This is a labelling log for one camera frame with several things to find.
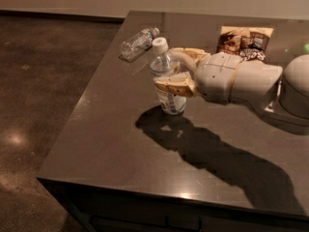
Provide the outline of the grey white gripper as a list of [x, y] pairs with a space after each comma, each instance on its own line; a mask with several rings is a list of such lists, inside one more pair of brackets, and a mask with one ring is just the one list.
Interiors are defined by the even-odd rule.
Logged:
[[[169, 53], [195, 73], [198, 90], [207, 102], [267, 104], [283, 72], [279, 66], [242, 61], [237, 55], [210, 56], [200, 48], [173, 47]], [[189, 72], [154, 78], [158, 90], [187, 98], [196, 95], [195, 82]]]

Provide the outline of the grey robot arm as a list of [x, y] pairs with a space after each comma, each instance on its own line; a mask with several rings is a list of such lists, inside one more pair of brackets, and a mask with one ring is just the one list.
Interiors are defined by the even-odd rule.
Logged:
[[239, 103], [272, 121], [308, 126], [308, 54], [282, 68], [223, 52], [199, 61], [179, 50], [171, 53], [188, 71], [157, 77], [154, 85], [159, 90], [183, 97], [199, 94], [206, 102]]

